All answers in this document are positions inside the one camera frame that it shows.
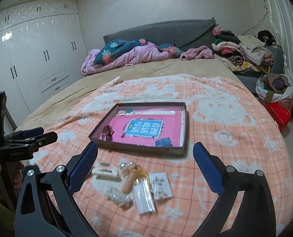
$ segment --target blue gripper pad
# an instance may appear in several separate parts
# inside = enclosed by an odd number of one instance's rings
[[[193,146],[193,158],[207,181],[210,190],[221,196],[224,191],[222,175],[199,143],[196,143]]]
[[[25,139],[28,139],[42,134],[44,134],[44,129],[42,127],[37,127],[30,130],[26,130],[23,134],[23,137]]]
[[[97,155],[98,147],[93,142],[70,174],[68,191],[71,196],[73,196],[74,192],[78,192],[81,189]]]

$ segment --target screw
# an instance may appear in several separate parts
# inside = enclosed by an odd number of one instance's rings
[[[258,176],[263,176],[263,175],[264,175],[263,171],[261,171],[261,170],[257,170],[257,171],[256,171],[256,174],[257,174]]]
[[[63,165],[60,165],[60,166],[56,167],[57,172],[62,172],[64,169],[65,169],[65,167]]]
[[[235,170],[235,168],[232,167],[232,166],[227,166],[227,167],[226,167],[226,170],[227,170],[228,172],[230,172],[230,173],[233,173],[234,170]]]
[[[32,176],[34,173],[35,173],[35,172],[31,169],[31,170],[28,171],[27,175],[28,175],[28,176]]]

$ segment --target orange checkered blanket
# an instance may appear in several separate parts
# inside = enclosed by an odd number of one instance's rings
[[[46,131],[58,134],[56,143],[40,149],[31,161],[42,172],[66,164],[88,144],[88,135],[104,115],[123,102],[182,101],[187,104],[188,149],[184,158],[164,159],[127,155],[99,149],[96,162],[115,166],[135,161],[149,172],[166,172],[173,198],[157,201],[156,214],[139,216],[134,205],[123,210],[104,196],[121,182],[86,180],[74,194],[81,211],[100,236],[191,236],[203,222],[217,194],[212,193],[192,155],[200,141],[212,155],[238,171],[265,173],[275,206],[277,231],[289,222],[293,183],[286,145],[266,109],[242,85],[221,77],[207,79],[173,75],[123,81],[120,77],[101,86],[79,102]],[[243,193],[239,193],[223,230],[231,228]]]

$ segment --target blue card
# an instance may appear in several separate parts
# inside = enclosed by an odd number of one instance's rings
[[[125,135],[158,138],[163,126],[162,120],[131,119],[125,130]]]
[[[166,138],[155,141],[155,146],[156,147],[173,147],[173,144],[170,138],[166,137]]]

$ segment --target gray headboard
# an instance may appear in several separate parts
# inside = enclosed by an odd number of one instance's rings
[[[212,29],[214,18],[210,20],[173,20],[143,25],[104,36],[105,44],[116,38],[128,41],[146,38],[156,45],[174,44],[183,51],[206,45],[211,48],[214,41]]]

